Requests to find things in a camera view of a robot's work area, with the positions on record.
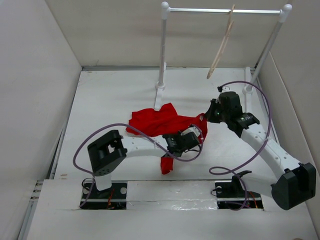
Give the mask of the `red t shirt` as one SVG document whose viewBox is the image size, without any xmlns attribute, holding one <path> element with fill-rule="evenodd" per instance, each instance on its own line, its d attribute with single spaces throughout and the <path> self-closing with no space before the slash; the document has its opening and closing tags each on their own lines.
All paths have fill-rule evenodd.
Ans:
<svg viewBox="0 0 320 240">
<path fill-rule="evenodd" d="M 128 124 L 150 137 L 156 137 L 165 134 L 177 134 L 183 132 L 190 125 L 198 126 L 203 138 L 203 142 L 208 133 L 207 119 L 204 113 L 197 116 L 179 115 L 172 103 L 164 104 L 159 111 L 152 108 L 145 108 L 131 113 L 131 119 Z"/>
</svg>

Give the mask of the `beige wooden hanger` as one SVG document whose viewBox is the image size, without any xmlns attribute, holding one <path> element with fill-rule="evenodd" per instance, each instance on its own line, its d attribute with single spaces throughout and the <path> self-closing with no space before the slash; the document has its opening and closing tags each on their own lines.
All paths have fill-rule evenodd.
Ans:
<svg viewBox="0 0 320 240">
<path fill-rule="evenodd" d="M 236 5 L 233 4 L 232 7 L 231 7 L 231 10 L 228 14 L 228 22 L 227 22 L 227 26 L 226 26 L 226 30 L 225 30 L 225 33 L 224 33 L 224 36 L 222 38 L 222 41 L 221 41 L 221 44 L 219 46 L 219 49 L 215 55 L 215 58 L 209 68 L 209 71 L 207 73 L 207 76 L 206 76 L 206 79 L 210 79 L 210 77 L 212 76 L 213 72 L 215 71 L 216 67 L 218 66 L 218 63 L 220 62 L 222 56 L 223 56 L 223 53 L 224 53 L 224 50 L 227 46 L 227 43 L 228 43 L 228 40 L 229 40 L 229 37 L 230 37 L 230 33 L 231 33 L 231 30 L 233 28 L 233 24 L 234 24 L 234 21 L 233 21 L 233 13 L 234 13 L 234 10 L 236 8 Z"/>
</svg>

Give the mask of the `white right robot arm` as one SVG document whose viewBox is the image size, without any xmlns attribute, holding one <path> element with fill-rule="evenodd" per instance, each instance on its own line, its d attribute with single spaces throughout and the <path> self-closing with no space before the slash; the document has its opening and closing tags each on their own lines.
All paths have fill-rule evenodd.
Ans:
<svg viewBox="0 0 320 240">
<path fill-rule="evenodd" d="M 290 210 L 316 195 L 316 168 L 309 162 L 301 163 L 269 138 L 260 121 L 252 113 L 243 112 L 237 93 L 223 92 L 217 99 L 213 98 L 205 117 L 210 123 L 225 123 L 256 151 L 274 174 L 264 178 L 250 170 L 237 173 L 231 180 L 235 196 L 255 192 L 272 198 L 281 209 Z"/>
</svg>

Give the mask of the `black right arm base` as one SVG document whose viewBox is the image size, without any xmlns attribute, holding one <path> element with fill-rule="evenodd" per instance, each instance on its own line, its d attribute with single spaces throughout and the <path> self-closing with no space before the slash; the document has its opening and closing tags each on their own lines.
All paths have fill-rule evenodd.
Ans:
<svg viewBox="0 0 320 240">
<path fill-rule="evenodd" d="M 219 210 L 229 209 L 238 211 L 241 209 L 263 209 L 261 195 L 256 192 L 245 192 L 240 177 L 251 173 L 245 170 L 237 173 L 229 180 L 218 180 L 214 182 L 214 188 L 210 194 L 216 197 Z"/>
</svg>

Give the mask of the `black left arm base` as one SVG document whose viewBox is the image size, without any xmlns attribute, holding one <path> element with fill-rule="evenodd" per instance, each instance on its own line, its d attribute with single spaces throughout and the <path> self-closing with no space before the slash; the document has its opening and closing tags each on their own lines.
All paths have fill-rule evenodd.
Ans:
<svg viewBox="0 0 320 240">
<path fill-rule="evenodd" d="M 91 178 L 85 178 L 82 183 L 82 195 L 79 207 L 83 210 L 126 210 L 128 183 L 126 181 L 112 182 L 110 188 L 98 190 Z"/>
</svg>

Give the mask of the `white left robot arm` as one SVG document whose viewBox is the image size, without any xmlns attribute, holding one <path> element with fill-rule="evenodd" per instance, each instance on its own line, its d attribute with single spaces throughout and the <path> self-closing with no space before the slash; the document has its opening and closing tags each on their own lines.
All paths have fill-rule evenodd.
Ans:
<svg viewBox="0 0 320 240">
<path fill-rule="evenodd" d="M 202 133 L 191 126 L 181 133 L 156 137 L 129 137 L 111 130 L 88 145 L 88 155 L 95 178 L 94 192 L 100 198 L 111 194 L 111 173 L 126 158 L 181 157 L 201 144 Z"/>
</svg>

